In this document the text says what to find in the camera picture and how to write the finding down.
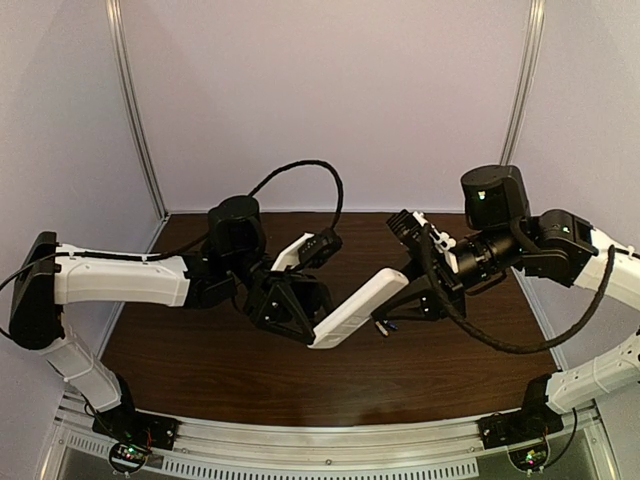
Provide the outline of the white remote control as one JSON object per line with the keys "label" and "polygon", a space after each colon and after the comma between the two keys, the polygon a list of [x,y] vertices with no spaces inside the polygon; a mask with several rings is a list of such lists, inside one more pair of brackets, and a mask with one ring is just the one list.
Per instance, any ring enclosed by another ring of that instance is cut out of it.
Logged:
{"label": "white remote control", "polygon": [[362,327],[380,307],[409,284],[401,272],[383,268],[314,327],[309,349],[332,349]]}

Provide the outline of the gold AAA battery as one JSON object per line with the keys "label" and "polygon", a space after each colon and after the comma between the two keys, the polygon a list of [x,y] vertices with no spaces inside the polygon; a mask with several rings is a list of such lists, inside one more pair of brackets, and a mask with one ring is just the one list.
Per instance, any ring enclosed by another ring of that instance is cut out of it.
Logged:
{"label": "gold AAA battery", "polygon": [[382,323],[376,321],[374,323],[374,326],[376,327],[376,329],[379,331],[379,333],[382,336],[384,336],[384,337],[388,337],[389,336],[389,331],[386,329],[386,327]]}

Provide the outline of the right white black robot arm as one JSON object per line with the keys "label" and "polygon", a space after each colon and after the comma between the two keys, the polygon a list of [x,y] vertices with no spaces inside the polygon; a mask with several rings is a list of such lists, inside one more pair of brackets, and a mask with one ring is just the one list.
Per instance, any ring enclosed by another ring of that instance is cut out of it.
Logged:
{"label": "right white black robot arm", "polygon": [[[461,187],[466,222],[473,232],[460,241],[418,212],[403,210],[388,219],[388,227],[411,258],[404,270],[409,283],[373,311],[376,323],[391,320],[392,311],[417,301],[423,319],[450,318],[497,351],[529,355],[576,336],[604,297],[638,308],[638,252],[566,210],[532,215],[517,167],[476,167],[462,176]],[[529,345],[495,339],[467,320],[465,300],[498,285],[510,268],[565,287],[591,289],[594,298],[576,323],[552,339]]]}

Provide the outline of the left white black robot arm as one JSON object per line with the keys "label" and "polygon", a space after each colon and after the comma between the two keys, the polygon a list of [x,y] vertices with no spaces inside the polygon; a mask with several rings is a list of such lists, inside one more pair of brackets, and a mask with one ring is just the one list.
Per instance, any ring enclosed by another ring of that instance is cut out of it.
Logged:
{"label": "left white black robot arm", "polygon": [[208,309],[244,286],[243,311],[255,326],[303,344],[316,338],[315,315],[331,308],[319,268],[342,246],[334,227],[305,234],[276,259],[266,253],[260,206],[251,195],[222,201],[207,214],[208,229],[190,248],[155,255],[81,250],[42,232],[22,268],[11,276],[8,338],[38,351],[79,390],[95,418],[123,444],[144,433],[124,379],[87,352],[62,320],[70,303],[115,301]]}

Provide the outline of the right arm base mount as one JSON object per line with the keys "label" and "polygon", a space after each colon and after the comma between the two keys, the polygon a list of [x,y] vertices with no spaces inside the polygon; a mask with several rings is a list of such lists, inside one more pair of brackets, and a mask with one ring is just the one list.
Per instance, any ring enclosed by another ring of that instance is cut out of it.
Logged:
{"label": "right arm base mount", "polygon": [[551,457],[548,436],[564,428],[553,411],[524,409],[481,417],[476,424],[484,449],[506,447],[511,465],[527,475],[546,468]]}

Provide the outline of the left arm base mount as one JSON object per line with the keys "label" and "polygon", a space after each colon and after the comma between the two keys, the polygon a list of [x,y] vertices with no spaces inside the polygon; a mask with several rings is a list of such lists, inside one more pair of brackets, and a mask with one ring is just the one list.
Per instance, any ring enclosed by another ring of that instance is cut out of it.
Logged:
{"label": "left arm base mount", "polygon": [[156,450],[172,451],[180,422],[176,418],[134,411],[96,412],[92,431],[115,441],[107,461],[116,474],[130,477],[149,464]]}

